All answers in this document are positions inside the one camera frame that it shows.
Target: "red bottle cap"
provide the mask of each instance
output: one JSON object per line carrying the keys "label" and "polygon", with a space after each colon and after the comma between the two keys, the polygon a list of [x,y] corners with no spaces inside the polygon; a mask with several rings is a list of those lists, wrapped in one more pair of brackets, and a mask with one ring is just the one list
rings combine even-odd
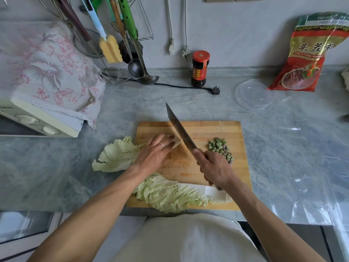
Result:
{"label": "red bottle cap", "polygon": [[204,62],[210,59],[210,54],[207,51],[195,51],[193,59],[197,62]]}

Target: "wooden cutting board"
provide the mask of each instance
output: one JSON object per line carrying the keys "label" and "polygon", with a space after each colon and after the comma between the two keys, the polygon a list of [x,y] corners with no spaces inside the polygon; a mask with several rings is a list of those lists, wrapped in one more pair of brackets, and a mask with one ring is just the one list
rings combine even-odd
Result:
{"label": "wooden cutting board", "polygon": [[[208,149],[208,141],[215,137],[225,138],[232,156],[232,164],[236,174],[252,190],[250,172],[239,121],[181,121],[183,127],[198,148]],[[171,122],[140,122],[137,128],[136,144],[142,144],[158,133],[178,136]],[[169,180],[182,183],[208,185],[193,155],[182,142],[167,155],[163,166],[158,171]],[[127,207],[149,207],[145,201],[136,199],[135,194],[126,202]],[[190,209],[239,210],[235,202],[224,204],[208,204],[205,207],[190,205]]]}

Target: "gray wall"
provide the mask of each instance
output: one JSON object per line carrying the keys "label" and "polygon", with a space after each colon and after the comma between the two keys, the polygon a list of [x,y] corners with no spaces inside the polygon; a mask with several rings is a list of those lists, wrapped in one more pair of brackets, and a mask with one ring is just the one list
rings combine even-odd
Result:
{"label": "gray wall", "polygon": [[[8,0],[9,11],[0,12],[0,20],[43,20],[53,17],[37,0]],[[183,0],[170,0],[176,54],[167,53],[169,27],[165,0],[142,0],[154,32],[154,40],[143,41],[148,67],[189,66],[181,56],[185,44]],[[81,3],[73,0],[73,7]],[[145,26],[139,8],[134,6],[140,36]],[[204,49],[211,54],[211,67],[280,65],[287,58],[292,30],[301,15],[325,12],[349,12],[349,0],[264,0],[257,2],[204,3],[188,0],[188,34],[191,51]],[[107,21],[108,10],[101,8],[100,17]],[[91,21],[78,14],[85,26]],[[119,34],[110,33],[117,39]],[[325,64],[349,63],[349,40],[331,50]]]}

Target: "blue brush handle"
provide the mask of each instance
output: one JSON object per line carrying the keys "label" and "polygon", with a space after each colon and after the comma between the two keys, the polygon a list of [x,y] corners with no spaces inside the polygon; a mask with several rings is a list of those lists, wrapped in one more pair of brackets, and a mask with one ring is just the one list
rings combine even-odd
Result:
{"label": "blue brush handle", "polygon": [[96,29],[98,30],[99,35],[101,36],[101,38],[106,40],[107,39],[107,34],[104,31],[104,28],[103,28],[101,22],[99,21],[98,15],[97,15],[96,11],[94,10],[91,1],[90,0],[82,0],[82,2],[84,3],[85,8],[88,11],[88,13],[89,13],[89,15],[90,15],[90,17],[91,17],[91,19],[92,19]]}

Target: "bottle label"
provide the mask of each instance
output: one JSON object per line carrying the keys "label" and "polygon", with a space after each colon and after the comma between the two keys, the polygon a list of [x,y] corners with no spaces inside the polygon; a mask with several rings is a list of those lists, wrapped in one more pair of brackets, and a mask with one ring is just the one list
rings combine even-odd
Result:
{"label": "bottle label", "polygon": [[196,69],[193,68],[193,78],[198,81],[202,81],[206,78],[207,68],[205,69]]}

